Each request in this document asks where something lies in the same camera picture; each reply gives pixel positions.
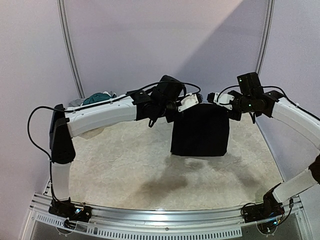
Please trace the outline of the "black trousers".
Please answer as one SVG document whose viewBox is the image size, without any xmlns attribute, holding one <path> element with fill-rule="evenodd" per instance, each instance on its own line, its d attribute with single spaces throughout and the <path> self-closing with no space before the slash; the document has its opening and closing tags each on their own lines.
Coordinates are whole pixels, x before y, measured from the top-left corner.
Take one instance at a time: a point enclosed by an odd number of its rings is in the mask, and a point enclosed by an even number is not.
<svg viewBox="0 0 320 240">
<path fill-rule="evenodd" d="M 173 123 L 170 152 L 181 157 L 222 157 L 227 153 L 229 133 L 227 109 L 197 104 Z"/>
</svg>

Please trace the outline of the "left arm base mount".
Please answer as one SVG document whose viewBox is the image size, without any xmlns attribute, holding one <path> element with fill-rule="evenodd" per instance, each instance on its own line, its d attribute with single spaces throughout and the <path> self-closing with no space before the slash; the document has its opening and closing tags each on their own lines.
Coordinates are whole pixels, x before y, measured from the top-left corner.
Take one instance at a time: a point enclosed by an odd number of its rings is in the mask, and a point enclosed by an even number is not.
<svg viewBox="0 0 320 240">
<path fill-rule="evenodd" d="M 61 201 L 52 199 L 48 213 L 65 218 L 63 227 L 74 230 L 77 222 L 88 223 L 92 217 L 93 208 L 84 202 L 73 203 L 71 199 Z"/>
</svg>

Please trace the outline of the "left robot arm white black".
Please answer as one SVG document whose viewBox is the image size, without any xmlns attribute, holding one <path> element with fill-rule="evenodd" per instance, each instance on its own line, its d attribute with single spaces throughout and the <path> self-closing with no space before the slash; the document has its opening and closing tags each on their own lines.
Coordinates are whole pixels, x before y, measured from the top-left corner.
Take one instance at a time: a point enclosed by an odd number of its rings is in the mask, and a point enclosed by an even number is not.
<svg viewBox="0 0 320 240">
<path fill-rule="evenodd" d="M 182 111 L 183 97 L 179 93 L 168 98 L 156 88 L 134 90 L 116 98 L 77 107 L 56 105 L 49 130 L 50 180 L 55 209 L 63 217 L 70 217 L 75 211 L 69 202 L 70 168 L 76 156 L 72 142 L 74 137 L 121 122 L 149 119 L 149 124 L 153 125 L 162 117 L 172 120 Z"/>
</svg>

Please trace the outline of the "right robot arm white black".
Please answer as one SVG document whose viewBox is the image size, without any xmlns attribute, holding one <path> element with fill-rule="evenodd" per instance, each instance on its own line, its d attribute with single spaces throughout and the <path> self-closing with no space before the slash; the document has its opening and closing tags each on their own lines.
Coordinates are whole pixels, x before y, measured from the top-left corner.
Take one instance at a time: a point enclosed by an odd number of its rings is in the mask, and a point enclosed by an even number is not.
<svg viewBox="0 0 320 240">
<path fill-rule="evenodd" d="M 320 121 L 272 90 L 256 96 L 231 91 L 216 103 L 236 114 L 258 113 L 263 135 L 271 147 L 284 182 L 274 188 L 273 198 L 283 203 L 320 182 Z"/>
</svg>

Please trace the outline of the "teal green garment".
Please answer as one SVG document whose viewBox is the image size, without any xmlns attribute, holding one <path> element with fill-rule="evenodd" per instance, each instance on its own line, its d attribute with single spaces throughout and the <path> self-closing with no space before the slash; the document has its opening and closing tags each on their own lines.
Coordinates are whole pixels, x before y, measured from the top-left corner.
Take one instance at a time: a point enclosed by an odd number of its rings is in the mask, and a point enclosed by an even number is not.
<svg viewBox="0 0 320 240">
<path fill-rule="evenodd" d="M 86 106 L 86 105 L 90 105 L 90 104 L 106 101 L 106 100 L 109 100 L 111 98 L 112 98 L 112 96 L 109 93 L 97 92 L 97 93 L 94 93 L 93 95 L 89 96 L 88 98 L 86 98 L 82 102 L 82 105 Z"/>
</svg>

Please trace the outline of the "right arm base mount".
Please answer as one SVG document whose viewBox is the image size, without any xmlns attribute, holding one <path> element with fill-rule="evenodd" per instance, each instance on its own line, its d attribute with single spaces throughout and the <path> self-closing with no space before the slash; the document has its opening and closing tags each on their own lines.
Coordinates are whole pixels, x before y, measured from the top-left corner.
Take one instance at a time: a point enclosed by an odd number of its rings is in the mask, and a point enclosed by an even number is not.
<svg viewBox="0 0 320 240">
<path fill-rule="evenodd" d="M 272 235 L 290 216 L 294 206 L 294 199 L 289 199 L 289 211 L 286 213 L 282 203 L 274 198 L 271 191 L 263 196 L 262 203 L 247 203 L 240 214 L 245 223 L 256 222 L 258 231 L 263 235 Z"/>
</svg>

